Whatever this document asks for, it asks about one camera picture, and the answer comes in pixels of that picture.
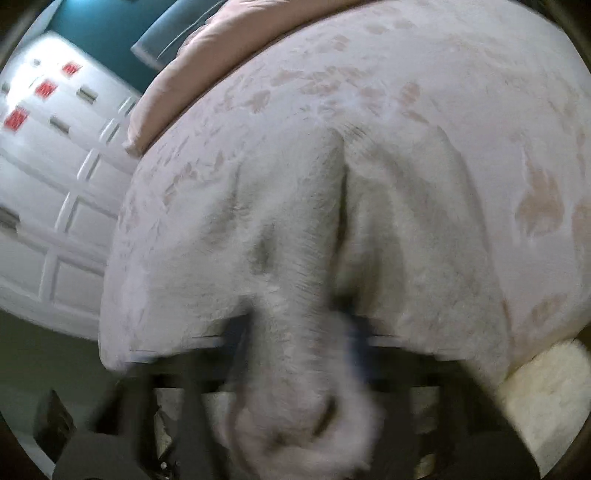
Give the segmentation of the light grey knit garment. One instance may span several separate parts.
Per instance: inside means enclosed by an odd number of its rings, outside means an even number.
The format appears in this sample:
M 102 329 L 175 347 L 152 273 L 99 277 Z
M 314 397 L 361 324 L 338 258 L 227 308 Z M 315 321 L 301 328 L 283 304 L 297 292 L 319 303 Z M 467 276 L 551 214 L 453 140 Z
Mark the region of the light grey knit garment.
M 252 308 L 228 446 L 263 479 L 342 479 L 368 466 L 382 414 L 353 362 L 339 298 L 379 332 L 509 367 L 502 292 L 479 197 L 439 127 L 385 136 L 312 127 L 266 141 L 168 195 L 150 267 L 154 314 L 193 335 Z

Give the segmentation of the cream fluffy rug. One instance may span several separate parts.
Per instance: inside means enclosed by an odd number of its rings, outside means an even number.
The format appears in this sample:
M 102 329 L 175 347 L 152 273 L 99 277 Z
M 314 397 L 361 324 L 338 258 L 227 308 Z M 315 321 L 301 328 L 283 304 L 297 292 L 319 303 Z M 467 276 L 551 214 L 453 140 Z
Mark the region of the cream fluffy rug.
M 557 343 L 517 369 L 498 398 L 546 475 L 590 413 L 590 353 L 575 339 Z

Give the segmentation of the floral pink bed cover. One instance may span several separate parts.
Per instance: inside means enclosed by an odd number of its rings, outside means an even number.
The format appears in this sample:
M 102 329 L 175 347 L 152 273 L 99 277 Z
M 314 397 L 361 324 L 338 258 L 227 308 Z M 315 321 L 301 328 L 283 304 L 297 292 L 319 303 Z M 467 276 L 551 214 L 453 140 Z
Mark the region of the floral pink bed cover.
M 231 1 L 132 112 L 103 364 L 186 349 L 243 300 L 493 378 L 590 318 L 590 73 L 510 1 Z

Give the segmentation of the white panelled wardrobe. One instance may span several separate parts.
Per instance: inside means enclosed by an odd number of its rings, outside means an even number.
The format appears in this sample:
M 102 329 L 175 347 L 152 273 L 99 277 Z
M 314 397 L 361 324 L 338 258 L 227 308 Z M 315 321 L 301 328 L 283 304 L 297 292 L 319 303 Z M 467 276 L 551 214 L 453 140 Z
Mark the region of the white panelled wardrobe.
M 138 93 L 44 33 L 1 74 L 1 307 L 93 340 L 117 215 L 136 167 Z

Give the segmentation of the teal pillow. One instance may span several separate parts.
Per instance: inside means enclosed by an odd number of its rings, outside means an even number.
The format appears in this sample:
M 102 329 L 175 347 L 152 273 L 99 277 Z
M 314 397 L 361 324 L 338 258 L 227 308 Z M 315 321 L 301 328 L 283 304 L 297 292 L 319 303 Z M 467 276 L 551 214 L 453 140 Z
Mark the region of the teal pillow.
M 175 1 L 132 45 L 133 55 L 147 67 L 161 71 L 190 36 L 214 15 L 224 0 Z

